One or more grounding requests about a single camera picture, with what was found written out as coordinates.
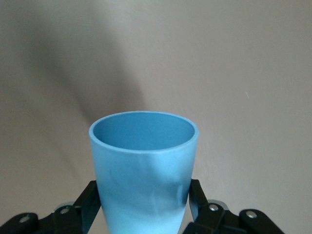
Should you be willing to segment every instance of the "beige wall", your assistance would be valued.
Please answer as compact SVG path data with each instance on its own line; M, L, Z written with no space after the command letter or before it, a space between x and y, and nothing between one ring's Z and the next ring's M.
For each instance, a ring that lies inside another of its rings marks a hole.
M75 200L94 179L89 125L148 109L198 124L193 178L207 198L310 233L311 12L290 0L1 1L0 223ZM107 233L102 216L90 233Z

